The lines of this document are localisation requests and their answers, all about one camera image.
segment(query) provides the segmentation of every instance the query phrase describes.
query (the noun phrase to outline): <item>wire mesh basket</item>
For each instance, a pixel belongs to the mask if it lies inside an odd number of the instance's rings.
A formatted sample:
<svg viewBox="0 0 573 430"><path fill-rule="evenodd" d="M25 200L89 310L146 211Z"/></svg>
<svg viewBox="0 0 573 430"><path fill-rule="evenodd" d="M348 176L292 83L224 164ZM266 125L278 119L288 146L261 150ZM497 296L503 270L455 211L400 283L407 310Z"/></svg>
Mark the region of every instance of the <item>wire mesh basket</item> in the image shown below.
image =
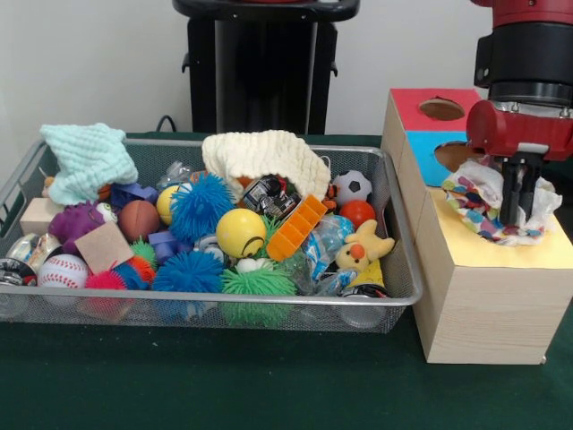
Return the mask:
<svg viewBox="0 0 573 430"><path fill-rule="evenodd" d="M200 142L127 140L143 186L154 185L174 160L203 169ZM266 328L291 331L387 333L408 305L422 295L423 278L389 156L363 147L312 146L330 160L332 175L355 169L372 181L378 235L396 239L381 259L390 297L247 296L158 291L15 287L0 283L0 321L21 323L117 324L203 328ZM5 221L0 254L22 236L19 220L40 196L44 177L57 160L44 142L30 149L0 192Z"/></svg>

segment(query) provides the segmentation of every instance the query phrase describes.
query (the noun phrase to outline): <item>red robot arm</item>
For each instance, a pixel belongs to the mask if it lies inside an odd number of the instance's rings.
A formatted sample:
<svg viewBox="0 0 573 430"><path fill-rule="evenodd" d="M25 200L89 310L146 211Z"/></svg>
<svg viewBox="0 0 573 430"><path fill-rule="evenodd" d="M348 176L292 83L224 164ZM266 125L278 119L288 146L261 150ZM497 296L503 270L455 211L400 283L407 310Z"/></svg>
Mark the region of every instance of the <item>red robot arm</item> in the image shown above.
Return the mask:
<svg viewBox="0 0 573 430"><path fill-rule="evenodd" d="M491 7L493 33L480 40L475 84L489 89L467 120L469 144L503 162L500 220L529 218L545 161L573 155L573 2L471 0Z"/></svg>

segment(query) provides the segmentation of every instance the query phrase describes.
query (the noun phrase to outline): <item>soccer ball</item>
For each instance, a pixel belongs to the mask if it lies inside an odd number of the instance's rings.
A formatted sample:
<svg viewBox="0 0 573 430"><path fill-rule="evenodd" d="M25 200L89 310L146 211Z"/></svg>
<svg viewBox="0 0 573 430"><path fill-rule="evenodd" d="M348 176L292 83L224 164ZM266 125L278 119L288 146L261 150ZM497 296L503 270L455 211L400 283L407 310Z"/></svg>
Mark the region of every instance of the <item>soccer ball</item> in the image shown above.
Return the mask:
<svg viewBox="0 0 573 430"><path fill-rule="evenodd" d="M343 172L332 181L338 188L338 194L335 197L338 207L353 200L366 202L372 195L372 184L357 170L348 170Z"/></svg>

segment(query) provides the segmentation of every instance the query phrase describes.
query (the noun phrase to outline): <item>yellow stuffed toy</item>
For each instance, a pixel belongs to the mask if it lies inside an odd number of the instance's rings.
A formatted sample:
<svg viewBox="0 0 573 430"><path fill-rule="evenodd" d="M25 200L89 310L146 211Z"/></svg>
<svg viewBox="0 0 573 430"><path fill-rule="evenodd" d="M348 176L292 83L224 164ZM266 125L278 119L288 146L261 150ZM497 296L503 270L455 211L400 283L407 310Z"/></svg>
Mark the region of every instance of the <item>yellow stuffed toy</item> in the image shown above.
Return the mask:
<svg viewBox="0 0 573 430"><path fill-rule="evenodd" d="M378 223L369 219L360 226L356 233L348 235L346 245L338 251L336 262L340 271L353 269L364 271L371 262L388 254L394 247L394 239L381 239L376 236Z"/></svg>

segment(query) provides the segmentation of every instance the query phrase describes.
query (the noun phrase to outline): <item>mint green washcloth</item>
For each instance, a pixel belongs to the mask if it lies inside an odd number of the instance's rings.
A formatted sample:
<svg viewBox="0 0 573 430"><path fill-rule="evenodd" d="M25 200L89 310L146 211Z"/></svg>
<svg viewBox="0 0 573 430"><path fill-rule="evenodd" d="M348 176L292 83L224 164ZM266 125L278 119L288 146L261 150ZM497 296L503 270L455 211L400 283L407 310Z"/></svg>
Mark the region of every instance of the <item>mint green washcloth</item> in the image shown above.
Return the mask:
<svg viewBox="0 0 573 430"><path fill-rule="evenodd" d="M95 202L104 185L137 182L137 168L125 150L122 130L105 124L42 125L39 132L60 167L48 191L54 202Z"/></svg>

